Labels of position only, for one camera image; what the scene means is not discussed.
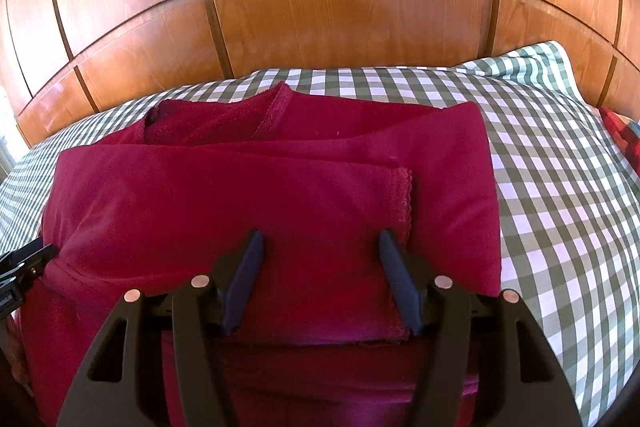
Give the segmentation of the person's left hand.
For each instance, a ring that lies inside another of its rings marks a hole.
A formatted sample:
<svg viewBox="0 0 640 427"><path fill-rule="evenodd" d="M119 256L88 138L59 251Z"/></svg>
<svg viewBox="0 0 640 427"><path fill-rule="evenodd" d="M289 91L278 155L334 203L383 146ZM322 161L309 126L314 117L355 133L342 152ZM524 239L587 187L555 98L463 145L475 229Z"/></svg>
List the person's left hand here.
<svg viewBox="0 0 640 427"><path fill-rule="evenodd" d="M1 332L4 335L1 349L9 362L12 376L32 395L32 379L29 375L21 331L11 314L3 319Z"/></svg>

